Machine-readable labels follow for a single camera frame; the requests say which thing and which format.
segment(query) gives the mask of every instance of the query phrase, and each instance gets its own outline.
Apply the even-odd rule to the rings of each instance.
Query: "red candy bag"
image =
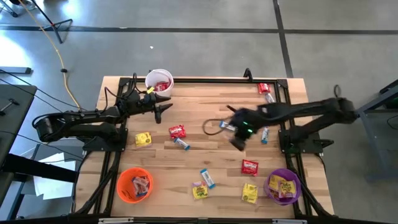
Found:
[[[167,82],[158,82],[156,83],[154,89],[155,91],[164,91],[169,87],[169,83]]]
[[[253,176],[257,176],[258,170],[258,162],[247,161],[245,159],[242,160],[242,174],[251,174]]]
[[[258,83],[257,87],[259,89],[260,94],[271,92],[271,87],[266,83]]]
[[[170,133],[170,137],[172,139],[187,137],[187,134],[185,133],[184,125],[182,125],[182,124],[169,128],[169,133]]]

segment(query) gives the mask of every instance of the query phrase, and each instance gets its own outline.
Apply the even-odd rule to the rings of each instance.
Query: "wooden tabletop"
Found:
[[[118,90],[120,77],[104,77],[97,108],[105,106],[103,89]],[[292,104],[308,102],[304,80],[287,79]],[[137,84],[145,89],[143,83]],[[115,102],[109,96],[109,103]],[[207,136],[201,125],[209,118],[226,118],[231,115],[226,105],[235,108],[256,108],[264,104],[264,95],[257,92],[256,84],[220,83],[175,83],[172,99],[166,103],[174,105],[162,114],[162,123],[156,124],[153,113],[140,114],[128,119],[129,137],[126,150],[122,153],[119,174],[132,167],[143,167],[154,178],[154,188],[148,198],[138,204],[123,202],[115,192],[113,217],[228,217],[228,218],[293,218],[293,207],[280,206],[267,198],[263,185],[274,170],[286,167],[280,153],[277,132],[279,126],[271,126],[268,144],[261,144],[259,131],[246,143],[246,150],[240,152],[229,142],[227,131]],[[296,119],[296,124],[305,124],[310,117]],[[191,145],[184,151],[170,140],[169,128],[183,124],[187,131],[185,142]],[[217,131],[218,122],[208,125],[208,132]],[[136,149],[134,136],[149,131],[153,144]],[[333,213],[325,171],[319,158],[303,154],[307,185],[326,211]],[[81,168],[76,192],[76,208],[79,209],[98,186],[103,152],[93,152]],[[257,177],[241,174],[242,159],[257,161]],[[207,168],[216,187],[209,190],[209,197],[194,200],[192,183],[201,181],[200,171]],[[241,200],[244,183],[259,187],[257,204]],[[108,187],[105,188],[101,210],[106,204]]]

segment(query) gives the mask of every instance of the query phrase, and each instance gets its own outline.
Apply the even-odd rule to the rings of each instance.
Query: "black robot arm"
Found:
[[[161,122],[161,114],[172,104],[156,106],[170,100],[170,97],[159,96],[155,93],[146,93],[143,98],[136,90],[130,90],[118,96],[116,104],[105,110],[94,111],[67,111],[64,113],[46,114],[40,116],[38,122],[32,123],[37,130],[39,139],[43,142],[58,141],[64,137],[94,138],[99,137],[105,141],[118,141],[120,135],[115,124],[122,123],[125,118],[132,115],[154,112],[156,123]],[[100,125],[87,125],[103,122]]]
[[[289,129],[289,142],[305,139],[335,123],[350,124],[357,118],[353,103],[340,97],[296,105],[270,103],[257,106],[257,110],[229,108],[234,111],[229,124],[236,127],[230,142],[240,151],[244,150],[245,141],[260,128],[281,124],[292,118],[321,115],[303,126],[292,126]]]

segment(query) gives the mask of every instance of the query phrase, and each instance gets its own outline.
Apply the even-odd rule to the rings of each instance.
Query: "yellow candy wrapper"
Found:
[[[149,132],[139,133],[136,135],[136,146],[137,147],[150,146],[151,144],[152,144],[152,138],[151,138]]]
[[[249,203],[257,202],[258,188],[256,185],[244,184],[242,191],[242,200]]]
[[[207,186],[203,181],[195,182],[192,184],[192,186],[193,197],[195,199],[207,198]]]
[[[279,191],[279,182],[286,181],[283,177],[279,177],[278,175],[271,175],[269,179],[268,187],[272,190]]]
[[[296,182],[294,180],[281,180],[279,186],[279,198],[296,197]]]

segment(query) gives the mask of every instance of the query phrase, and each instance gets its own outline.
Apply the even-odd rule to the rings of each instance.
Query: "concrete floor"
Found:
[[[272,0],[38,3],[54,22],[72,18],[74,26],[277,28]],[[398,29],[394,0],[279,0],[279,5],[286,29]],[[32,12],[47,25],[37,10]],[[35,26],[24,11],[19,13],[13,18],[3,11],[0,23]],[[49,34],[55,40],[54,33]],[[105,75],[145,75],[149,69],[165,68],[175,76],[240,77],[249,67],[256,77],[286,77],[278,34],[69,32],[62,36],[66,41],[57,46],[70,71],[69,85],[85,108],[95,107]],[[398,35],[287,34],[286,39],[294,77],[305,79],[310,100],[332,97],[333,85],[339,84],[342,95],[359,107],[398,77]],[[0,30],[0,44],[1,65],[32,67],[33,74],[21,77],[73,103],[63,89],[60,62],[43,33]],[[0,77],[18,83],[6,75]],[[53,110],[34,100],[20,134],[37,139],[30,122],[49,112]],[[361,122],[334,125],[321,137],[335,140],[324,158],[335,213],[396,222],[398,182],[365,181],[377,164]],[[22,154],[33,146],[17,138],[12,152]]]

